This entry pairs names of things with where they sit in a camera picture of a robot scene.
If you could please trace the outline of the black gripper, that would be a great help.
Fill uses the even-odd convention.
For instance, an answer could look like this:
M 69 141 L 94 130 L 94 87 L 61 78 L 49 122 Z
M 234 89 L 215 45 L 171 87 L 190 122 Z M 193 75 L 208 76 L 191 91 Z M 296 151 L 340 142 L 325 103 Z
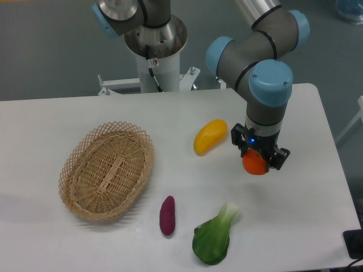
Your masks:
M 267 172 L 270 169 L 280 170 L 290 151 L 286 148 L 278 148 L 277 140 L 280 132 L 270 136 L 259 136 L 255 134 L 255 129 L 248 129 L 237 123 L 231 129 L 231 142 L 240 151 L 243 158 L 249 148 L 257 151 L 265 161 L 267 161 Z

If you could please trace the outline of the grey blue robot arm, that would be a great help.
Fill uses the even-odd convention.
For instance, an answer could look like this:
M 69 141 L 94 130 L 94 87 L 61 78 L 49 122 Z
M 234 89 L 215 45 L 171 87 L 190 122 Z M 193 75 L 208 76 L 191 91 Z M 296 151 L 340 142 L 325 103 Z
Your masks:
M 208 47 L 208 69 L 247 103 L 244 124 L 231 130 L 244 169 L 263 175 L 280 169 L 289 150 L 277 145 L 293 73 L 279 61 L 310 35 L 307 18 L 286 11 L 279 1 L 238 1 L 252 33 L 244 40 L 222 36 Z M 96 1 L 92 10 L 110 38 L 123 36 L 137 60 L 142 92 L 180 90 L 178 59 L 187 42 L 184 23 L 171 13 L 170 1 Z

